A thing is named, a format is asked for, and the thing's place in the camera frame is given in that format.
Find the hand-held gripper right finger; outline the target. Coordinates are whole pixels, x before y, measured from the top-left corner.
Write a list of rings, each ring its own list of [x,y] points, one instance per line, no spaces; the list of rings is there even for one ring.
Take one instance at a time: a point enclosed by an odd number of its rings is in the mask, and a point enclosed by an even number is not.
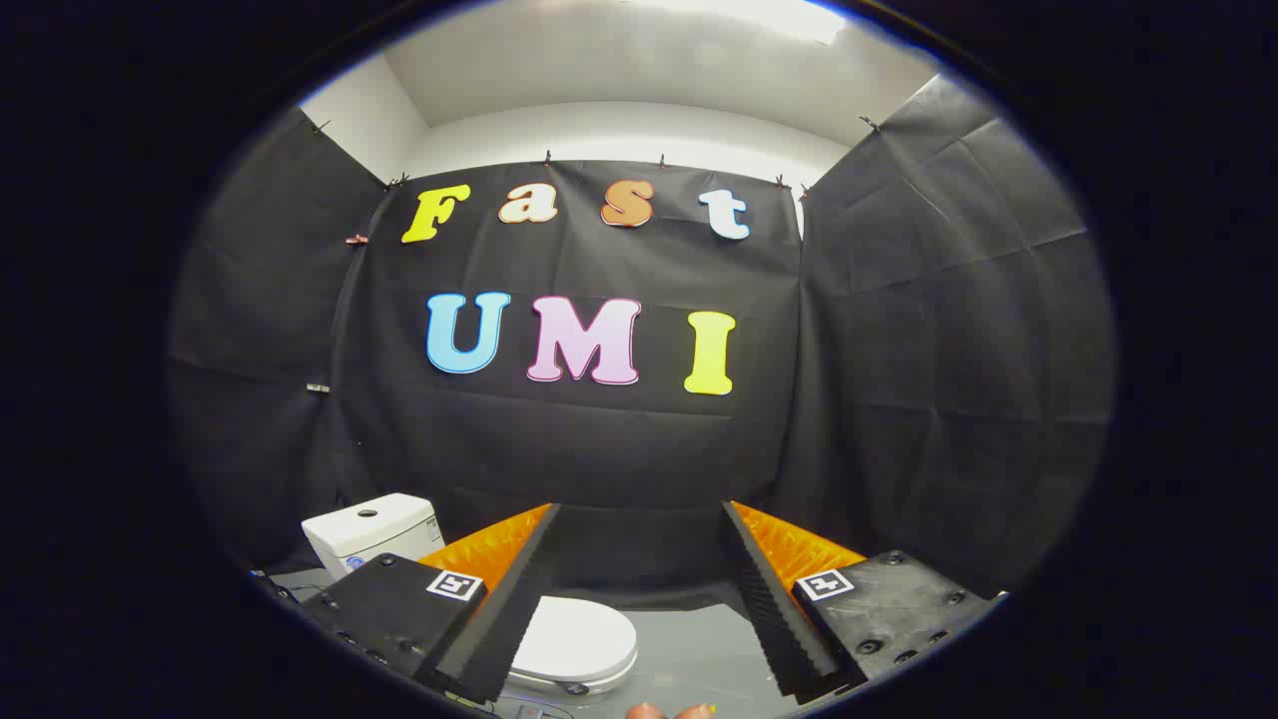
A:
[[[895,677],[999,607],[904,550],[861,556],[737,501],[721,543],[781,693],[817,700]]]

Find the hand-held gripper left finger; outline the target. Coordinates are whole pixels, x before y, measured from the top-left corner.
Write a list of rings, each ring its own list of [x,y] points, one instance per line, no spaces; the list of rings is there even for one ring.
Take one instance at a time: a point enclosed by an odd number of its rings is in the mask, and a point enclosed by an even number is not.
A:
[[[302,602],[316,630],[371,663],[475,704],[498,697],[546,591],[547,502],[420,559],[374,556]]]

